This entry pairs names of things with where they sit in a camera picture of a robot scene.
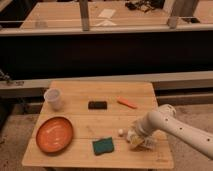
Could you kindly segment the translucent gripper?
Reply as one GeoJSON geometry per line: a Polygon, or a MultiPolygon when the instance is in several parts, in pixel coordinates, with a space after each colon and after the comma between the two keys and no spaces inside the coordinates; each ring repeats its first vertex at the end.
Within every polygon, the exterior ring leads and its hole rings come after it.
{"type": "Polygon", "coordinates": [[[135,143],[134,144],[130,143],[130,148],[131,149],[144,148],[153,150],[155,148],[155,145],[156,140],[153,139],[152,137],[141,137],[136,134],[135,143]]]}

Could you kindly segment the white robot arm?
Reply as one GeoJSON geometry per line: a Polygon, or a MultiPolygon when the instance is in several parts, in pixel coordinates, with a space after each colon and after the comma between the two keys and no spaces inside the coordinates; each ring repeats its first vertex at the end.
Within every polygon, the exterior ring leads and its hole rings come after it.
{"type": "Polygon", "coordinates": [[[213,160],[213,134],[177,120],[175,114],[176,109],[169,104],[149,111],[144,117],[133,122],[127,133],[127,140],[133,148],[147,147],[146,142],[150,141],[155,131],[160,130],[175,136],[213,160]]]}

